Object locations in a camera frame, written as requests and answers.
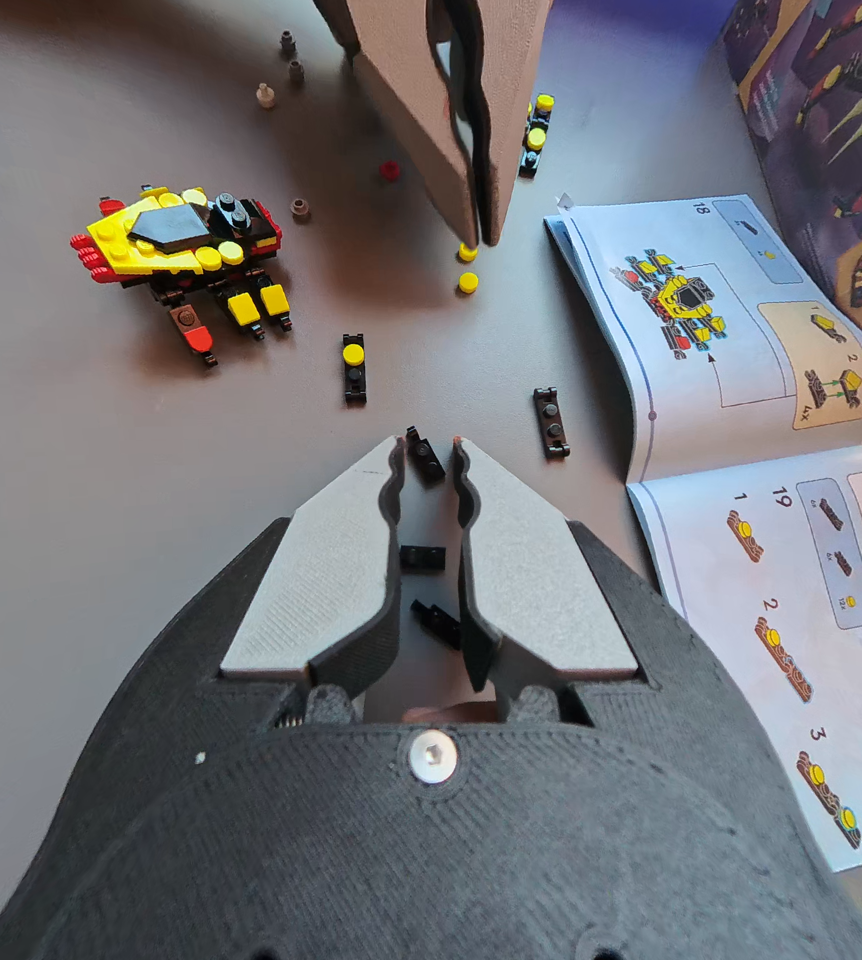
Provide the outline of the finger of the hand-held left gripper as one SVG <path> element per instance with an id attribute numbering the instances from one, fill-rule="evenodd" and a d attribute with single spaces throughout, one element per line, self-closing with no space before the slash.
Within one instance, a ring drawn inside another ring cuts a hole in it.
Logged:
<path id="1" fill-rule="evenodd" d="M 482 238 L 495 246 L 517 178 L 551 1 L 467 2 L 466 103 Z"/>
<path id="2" fill-rule="evenodd" d="M 480 241 L 470 154 L 462 142 L 435 34 L 435 3 L 349 1 L 354 67 L 423 178 L 437 211 L 468 246 Z"/>

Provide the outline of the black brick plate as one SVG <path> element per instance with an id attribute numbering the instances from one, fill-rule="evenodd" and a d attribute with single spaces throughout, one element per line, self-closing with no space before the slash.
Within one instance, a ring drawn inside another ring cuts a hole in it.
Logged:
<path id="1" fill-rule="evenodd" d="M 361 333 L 342 335 L 342 349 L 347 343 L 360 343 L 365 349 L 364 336 Z M 365 403 L 366 402 L 366 367 L 365 362 L 362 366 L 347 366 L 343 360 L 343 388 L 344 398 L 347 403 Z"/>
<path id="2" fill-rule="evenodd" d="M 563 459 L 570 456 L 558 404 L 556 388 L 535 388 L 533 401 L 542 437 L 545 456 L 548 459 Z"/>

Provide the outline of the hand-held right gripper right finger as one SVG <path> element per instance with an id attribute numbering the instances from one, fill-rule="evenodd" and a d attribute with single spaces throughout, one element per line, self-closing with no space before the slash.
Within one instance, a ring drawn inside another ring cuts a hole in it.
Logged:
<path id="1" fill-rule="evenodd" d="M 500 710 L 550 690 L 561 719 L 587 721 L 575 684 L 639 668 L 567 518 L 470 439 L 454 438 L 461 654 L 473 690 Z"/>

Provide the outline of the purple toy set box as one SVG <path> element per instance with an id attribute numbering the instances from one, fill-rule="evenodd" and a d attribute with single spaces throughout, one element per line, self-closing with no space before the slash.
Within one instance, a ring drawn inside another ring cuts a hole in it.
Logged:
<path id="1" fill-rule="evenodd" d="M 862 330 L 862 1 L 737 2 L 723 39 L 785 241 Z"/>

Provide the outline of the open instruction booklet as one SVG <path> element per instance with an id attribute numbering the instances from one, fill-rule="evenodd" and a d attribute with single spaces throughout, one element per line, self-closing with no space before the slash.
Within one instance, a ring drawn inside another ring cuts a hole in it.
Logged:
<path id="1" fill-rule="evenodd" d="M 743 691 L 836 871 L 862 865 L 862 333 L 748 196 L 546 219 L 622 368 L 665 598 Z"/>

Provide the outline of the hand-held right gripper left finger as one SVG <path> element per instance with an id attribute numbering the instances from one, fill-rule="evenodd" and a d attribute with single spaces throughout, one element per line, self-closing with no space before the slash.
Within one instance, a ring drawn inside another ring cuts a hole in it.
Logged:
<path id="1" fill-rule="evenodd" d="M 299 507 L 220 665 L 225 677 L 341 687 L 354 699 L 399 648 L 404 441 L 391 436 Z"/>

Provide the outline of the yellow black toy brick model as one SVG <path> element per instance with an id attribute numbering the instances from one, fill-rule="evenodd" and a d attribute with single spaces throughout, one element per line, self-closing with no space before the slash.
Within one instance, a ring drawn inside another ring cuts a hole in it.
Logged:
<path id="1" fill-rule="evenodd" d="M 199 187 L 178 193 L 144 185 L 129 205 L 100 199 L 101 219 L 69 244 L 94 282 L 123 288 L 145 286 L 167 309 L 173 325 L 204 366 L 217 366 L 212 335 L 189 302 L 205 293 L 233 325 L 254 340 L 264 322 L 292 330 L 288 298 L 264 268 L 282 246 L 283 234 L 256 198 Z"/>

